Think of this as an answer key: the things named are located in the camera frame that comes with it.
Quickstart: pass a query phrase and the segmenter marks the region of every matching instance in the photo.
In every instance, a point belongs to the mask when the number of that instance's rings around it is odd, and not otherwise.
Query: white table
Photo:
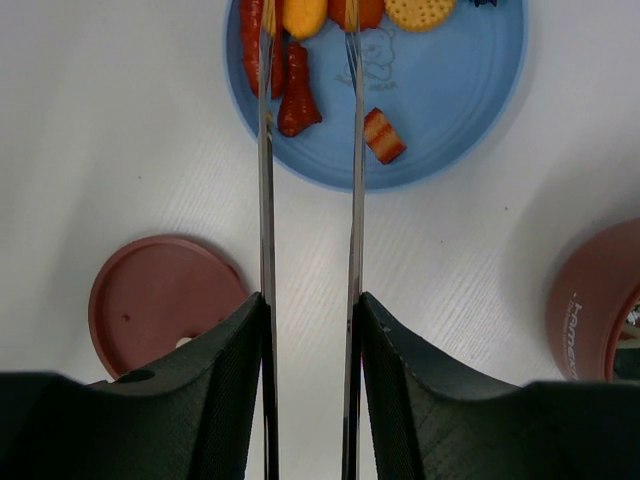
[[[257,289],[256,147],[224,83],[224,3],[0,2],[0,368],[105,378],[89,289],[140,236],[209,239]],[[366,289],[519,384],[558,377],[542,309],[559,261],[640,214],[640,2],[530,3],[527,65],[498,128],[446,174],[366,206]],[[350,197],[279,167],[275,186],[282,478],[335,479]],[[262,474],[255,418],[249,479]],[[366,413],[362,443],[371,479]]]

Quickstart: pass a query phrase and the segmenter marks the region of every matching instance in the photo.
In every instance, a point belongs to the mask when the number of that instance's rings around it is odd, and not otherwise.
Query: terracotta lid
[[[204,244],[143,238],[100,270],[89,300],[91,340],[118,378],[215,327],[247,297],[233,267]]]

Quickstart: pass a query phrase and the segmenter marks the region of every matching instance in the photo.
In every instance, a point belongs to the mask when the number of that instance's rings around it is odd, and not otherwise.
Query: round cracker
[[[408,32],[426,32],[449,18],[456,0],[385,0],[384,6],[398,27]]]

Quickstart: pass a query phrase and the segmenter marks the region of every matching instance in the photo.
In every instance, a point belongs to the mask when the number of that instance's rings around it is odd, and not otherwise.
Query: red fruit piece
[[[309,54],[298,42],[287,46],[289,78],[278,112],[278,130],[285,137],[295,137],[314,123],[322,122],[309,82]]]
[[[364,137],[383,165],[393,162],[407,149],[379,108],[374,108],[364,118]]]
[[[264,0],[240,1],[240,39],[242,41],[242,65],[244,66],[249,87],[257,97],[260,82],[260,26]],[[271,65],[271,97],[282,95],[286,81],[284,60],[282,58],[282,15],[283,0],[276,0],[276,36],[274,39],[274,57]]]
[[[347,13],[348,0],[329,0],[329,18],[340,25],[344,30],[345,15]],[[384,14],[384,0],[359,0],[360,1],[360,31],[367,28],[378,28]]]

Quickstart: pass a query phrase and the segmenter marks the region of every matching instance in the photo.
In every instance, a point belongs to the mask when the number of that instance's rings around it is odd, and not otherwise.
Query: bear illustration on plate
[[[391,64],[396,56],[393,51],[395,33],[395,30],[380,27],[363,33],[362,67],[365,79],[379,82],[391,80]],[[344,66],[344,74],[351,78],[348,63]]]

